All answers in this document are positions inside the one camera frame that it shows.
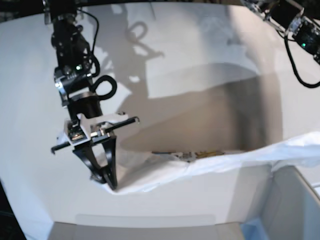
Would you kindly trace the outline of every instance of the white backdrop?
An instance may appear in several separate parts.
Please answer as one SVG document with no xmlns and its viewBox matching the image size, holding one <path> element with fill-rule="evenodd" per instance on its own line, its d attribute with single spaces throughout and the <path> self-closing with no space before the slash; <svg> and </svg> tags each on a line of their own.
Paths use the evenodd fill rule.
<svg viewBox="0 0 320 240">
<path fill-rule="evenodd" d="M 140 126 L 116 132 L 119 150 L 252 150 L 318 129 L 320 89 L 298 83 L 283 40 L 246 8 L 135 3 L 88 11 L 100 20 L 95 54 L 102 74 L 118 81 L 116 95 L 101 103 L 103 113 L 141 118 Z M 94 21 L 85 15 L 79 24 L 92 44 Z M 230 213 L 240 170 L 225 173 L 222 186 L 209 174 L 122 197 L 89 182 L 71 149 L 51 155 L 68 117 L 54 87 L 52 32 L 43 15 L 0 25 L 0 177 L 23 230 L 44 229 L 45 222 L 50 228 L 52 220 L 75 223 L 83 214 L 246 218 Z M 290 45 L 301 76 L 317 82 L 312 56 Z M 268 171 L 246 175 L 255 189 Z M 224 194 L 217 199 L 218 193 Z"/>
</svg>

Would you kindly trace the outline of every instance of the white wall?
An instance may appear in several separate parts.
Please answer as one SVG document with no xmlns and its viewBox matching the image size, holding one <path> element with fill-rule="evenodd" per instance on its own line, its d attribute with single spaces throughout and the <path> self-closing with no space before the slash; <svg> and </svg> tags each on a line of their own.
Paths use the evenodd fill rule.
<svg viewBox="0 0 320 240">
<path fill-rule="evenodd" d="M 102 73 L 118 81 L 116 95 L 101 103 L 103 112 L 141 118 L 140 127 L 116 132 L 118 149 L 252 150 L 318 127 L 320 89 L 298 83 L 282 40 L 244 7 L 135 3 L 89 12 L 100 20 L 95 54 Z M 79 23 L 92 44 L 94 22 L 84 16 Z M 263 191 L 255 192 L 266 188 L 268 168 L 112 196 L 88 180 L 71 149 L 51 155 L 68 117 L 54 87 L 52 31 L 42 15 L 0 25 L 0 177 L 22 229 L 40 218 L 75 223 L 77 215 L 209 214 L 224 223 L 257 213 Z M 316 82 L 319 66 L 291 45 L 303 78 Z"/>
</svg>

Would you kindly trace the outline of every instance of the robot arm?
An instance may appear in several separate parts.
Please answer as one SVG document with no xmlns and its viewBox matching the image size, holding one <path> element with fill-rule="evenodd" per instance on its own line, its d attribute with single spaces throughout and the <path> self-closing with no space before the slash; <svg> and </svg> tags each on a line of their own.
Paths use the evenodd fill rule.
<svg viewBox="0 0 320 240">
<path fill-rule="evenodd" d="M 313 55 L 313 59 L 320 65 L 320 26 L 304 14 L 304 8 L 293 0 L 241 0 L 241 2 L 275 28 L 279 34 L 284 34 L 285 48 L 298 81 L 306 88 L 320 87 L 320 82 L 309 84 L 301 79 L 288 43 L 290 34 L 293 40 Z"/>
<path fill-rule="evenodd" d="M 114 190 L 118 184 L 117 136 L 114 130 L 138 122 L 139 119 L 129 118 L 123 112 L 103 115 L 100 101 L 115 95 L 117 82 L 108 75 L 103 75 L 94 82 L 93 78 L 100 74 L 100 64 L 94 55 L 94 48 L 90 50 L 89 43 L 81 34 L 83 27 L 75 25 L 77 11 L 84 12 L 77 9 L 75 0 L 44 2 L 44 10 L 46 24 L 50 22 L 49 19 L 53 24 L 51 44 L 56 50 L 58 63 L 54 70 L 54 83 L 60 94 L 61 104 L 70 115 L 70 120 L 64 123 L 60 144 L 52 147 L 51 151 L 55 153 L 72 146 L 72 152 L 91 170 L 92 179 L 101 184 L 107 183 Z M 96 89 L 102 82 L 109 82 L 112 88 L 107 94 L 98 95 Z M 101 167 L 96 160 L 92 147 L 97 144 L 103 146 L 106 166 Z"/>
</svg>

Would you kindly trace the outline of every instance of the crumpled plastic sheet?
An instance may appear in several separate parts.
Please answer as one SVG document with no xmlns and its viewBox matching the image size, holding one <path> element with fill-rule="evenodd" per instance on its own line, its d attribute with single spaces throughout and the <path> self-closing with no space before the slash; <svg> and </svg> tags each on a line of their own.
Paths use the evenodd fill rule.
<svg viewBox="0 0 320 240">
<path fill-rule="evenodd" d="M 320 131 L 297 136 L 258 150 L 212 156 L 193 162 L 179 160 L 172 155 L 150 152 L 117 152 L 118 187 L 111 190 L 107 184 L 99 185 L 114 195 L 149 192 L 172 181 L 203 175 L 222 173 L 241 167 L 271 165 L 271 172 L 285 166 L 315 167 L 320 165 Z"/>
</svg>

